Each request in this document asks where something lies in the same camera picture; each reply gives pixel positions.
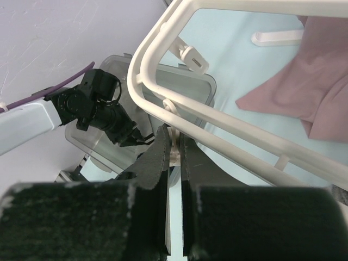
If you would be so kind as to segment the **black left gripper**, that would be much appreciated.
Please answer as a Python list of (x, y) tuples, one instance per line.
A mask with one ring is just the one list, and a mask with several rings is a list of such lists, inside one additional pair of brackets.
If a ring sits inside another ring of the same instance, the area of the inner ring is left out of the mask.
[(121, 95), (121, 82), (116, 76), (101, 69), (90, 69), (80, 84), (57, 90), (45, 96), (45, 101), (53, 103), (62, 125), (76, 120), (80, 131), (95, 127), (120, 147), (150, 145), (154, 134), (141, 134), (119, 103)]

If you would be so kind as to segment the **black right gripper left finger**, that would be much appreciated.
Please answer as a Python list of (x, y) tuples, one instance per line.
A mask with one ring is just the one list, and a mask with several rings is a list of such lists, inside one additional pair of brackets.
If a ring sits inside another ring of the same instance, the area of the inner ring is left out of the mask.
[(166, 126), (105, 182), (17, 183), (1, 197), (1, 260), (166, 260)]

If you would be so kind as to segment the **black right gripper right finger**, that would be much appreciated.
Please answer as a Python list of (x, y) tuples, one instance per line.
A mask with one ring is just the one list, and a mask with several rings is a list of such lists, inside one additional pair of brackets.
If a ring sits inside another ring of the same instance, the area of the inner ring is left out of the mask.
[(250, 187), (181, 134), (183, 253), (189, 260), (347, 260), (347, 225), (332, 195)]

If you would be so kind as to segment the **white clothespin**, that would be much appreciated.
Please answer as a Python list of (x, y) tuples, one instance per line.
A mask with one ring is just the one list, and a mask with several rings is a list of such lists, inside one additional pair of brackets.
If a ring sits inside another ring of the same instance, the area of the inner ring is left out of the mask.
[(203, 75), (209, 69), (209, 63), (197, 49), (188, 45), (179, 37), (176, 37), (169, 51), (197, 74)]
[[(163, 106), (166, 111), (173, 113), (176, 116), (180, 116), (175, 105), (168, 98), (163, 100)], [(169, 135), (171, 138), (171, 151), (170, 151), (170, 166), (180, 166), (181, 165), (181, 155), (179, 152), (179, 136), (180, 131), (173, 127), (168, 127)]]

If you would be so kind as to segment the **grey striped sock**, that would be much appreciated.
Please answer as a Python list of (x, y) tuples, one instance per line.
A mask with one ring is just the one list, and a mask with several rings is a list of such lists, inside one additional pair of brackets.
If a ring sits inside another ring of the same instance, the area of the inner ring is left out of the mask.
[(329, 191), (338, 202), (348, 206), (348, 192), (346, 190), (332, 184)]

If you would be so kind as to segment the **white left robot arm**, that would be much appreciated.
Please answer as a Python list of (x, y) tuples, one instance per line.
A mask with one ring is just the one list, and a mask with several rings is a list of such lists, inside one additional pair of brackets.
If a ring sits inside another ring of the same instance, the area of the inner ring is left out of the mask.
[(78, 130), (96, 128), (120, 147), (150, 145), (153, 133), (141, 134), (120, 104), (122, 94), (116, 76), (89, 65), (56, 86), (2, 104), (1, 154), (73, 121)]

